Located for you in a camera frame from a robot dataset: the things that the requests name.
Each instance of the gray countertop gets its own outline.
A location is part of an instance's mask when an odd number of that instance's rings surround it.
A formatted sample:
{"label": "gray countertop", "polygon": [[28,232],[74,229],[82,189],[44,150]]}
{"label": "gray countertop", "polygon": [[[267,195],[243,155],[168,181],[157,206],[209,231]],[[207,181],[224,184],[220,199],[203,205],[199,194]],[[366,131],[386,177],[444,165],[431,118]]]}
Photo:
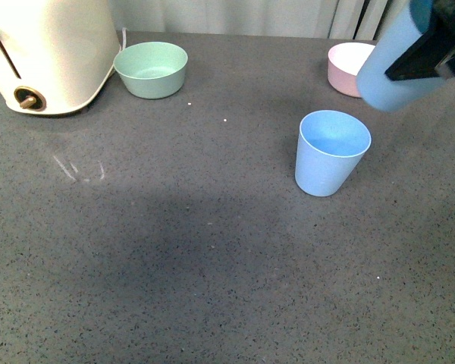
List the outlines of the gray countertop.
{"label": "gray countertop", "polygon": [[[128,40],[183,47],[184,87],[0,96],[0,362],[455,362],[455,82],[385,114],[328,84],[342,41]],[[321,109],[373,139],[327,198],[293,177]]]}

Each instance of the toaster knob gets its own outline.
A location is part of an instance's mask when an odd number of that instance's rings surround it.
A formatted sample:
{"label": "toaster knob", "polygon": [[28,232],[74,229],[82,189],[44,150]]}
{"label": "toaster knob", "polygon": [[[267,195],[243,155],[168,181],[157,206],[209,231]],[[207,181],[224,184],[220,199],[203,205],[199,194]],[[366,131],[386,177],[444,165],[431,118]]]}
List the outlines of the toaster knob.
{"label": "toaster knob", "polygon": [[15,89],[14,96],[23,109],[42,111],[46,108],[46,98],[31,87],[19,86]]}

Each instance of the pink bowl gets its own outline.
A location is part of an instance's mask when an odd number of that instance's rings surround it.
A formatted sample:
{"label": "pink bowl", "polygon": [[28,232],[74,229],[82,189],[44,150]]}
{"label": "pink bowl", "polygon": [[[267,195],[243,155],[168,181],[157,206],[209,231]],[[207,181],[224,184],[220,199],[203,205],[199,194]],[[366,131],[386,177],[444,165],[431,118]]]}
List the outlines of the pink bowl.
{"label": "pink bowl", "polygon": [[374,45],[349,42],[334,45],[328,51],[328,82],[340,93],[361,97],[356,76],[374,49]]}

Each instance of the green bowl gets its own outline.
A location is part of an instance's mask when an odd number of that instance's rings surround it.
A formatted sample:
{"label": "green bowl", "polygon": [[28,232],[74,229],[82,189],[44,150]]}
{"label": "green bowl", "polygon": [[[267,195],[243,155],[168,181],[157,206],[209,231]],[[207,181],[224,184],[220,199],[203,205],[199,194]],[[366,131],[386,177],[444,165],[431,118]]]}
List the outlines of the green bowl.
{"label": "green bowl", "polygon": [[143,99],[161,99],[184,84],[187,53],[178,45],[147,42],[125,48],[113,65],[128,91]]}

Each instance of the blue cup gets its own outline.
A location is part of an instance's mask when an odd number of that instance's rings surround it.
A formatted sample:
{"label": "blue cup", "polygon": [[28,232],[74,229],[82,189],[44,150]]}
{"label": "blue cup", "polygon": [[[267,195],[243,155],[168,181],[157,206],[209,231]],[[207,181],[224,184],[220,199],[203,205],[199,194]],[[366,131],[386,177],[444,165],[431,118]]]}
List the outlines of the blue cup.
{"label": "blue cup", "polygon": [[371,146],[371,134],[355,117],[321,110],[300,123],[295,181],[306,193],[325,197],[337,192]]}

